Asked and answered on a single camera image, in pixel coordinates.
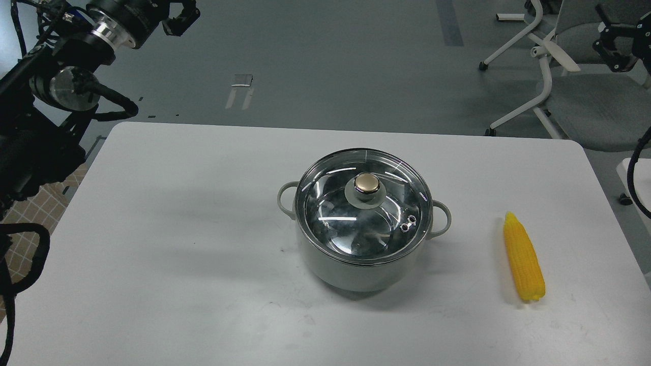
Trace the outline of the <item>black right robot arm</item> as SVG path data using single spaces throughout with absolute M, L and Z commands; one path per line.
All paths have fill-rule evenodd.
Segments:
M 627 72 L 641 60 L 646 71 L 650 73 L 649 12 L 632 25 L 621 23 L 604 3 L 598 3 L 595 11 L 603 26 L 598 28 L 600 37 L 593 42 L 592 48 L 609 69 L 615 73 Z M 621 53 L 617 49 L 615 40 L 618 38 L 632 39 L 630 53 Z

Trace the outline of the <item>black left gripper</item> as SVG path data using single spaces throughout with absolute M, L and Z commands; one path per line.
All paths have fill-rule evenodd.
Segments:
M 182 5 L 181 13 L 169 17 L 172 3 Z M 90 1 L 86 11 L 98 18 L 100 14 L 116 21 L 130 39 L 130 48 L 139 49 L 162 22 L 168 36 L 181 37 L 201 16 L 197 1 Z

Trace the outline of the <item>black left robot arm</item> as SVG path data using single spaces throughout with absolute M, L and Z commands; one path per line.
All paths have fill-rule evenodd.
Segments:
M 37 12 L 39 38 L 31 49 L 10 12 L 22 56 L 2 77 L 2 216 L 13 204 L 35 196 L 43 185 L 64 181 L 85 162 L 80 146 L 91 121 L 136 116 L 130 98 L 95 76 L 120 48 L 139 49 L 158 26 L 179 37 L 198 18 L 196 1 L 29 1 Z

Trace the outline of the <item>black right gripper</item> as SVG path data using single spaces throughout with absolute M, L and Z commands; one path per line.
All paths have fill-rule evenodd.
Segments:
M 637 58 L 632 52 L 624 53 L 617 48 L 616 39 L 634 39 L 638 33 L 636 25 L 622 23 L 606 4 L 597 4 L 595 11 L 600 18 L 599 39 L 593 42 L 593 50 L 614 73 L 630 71 Z

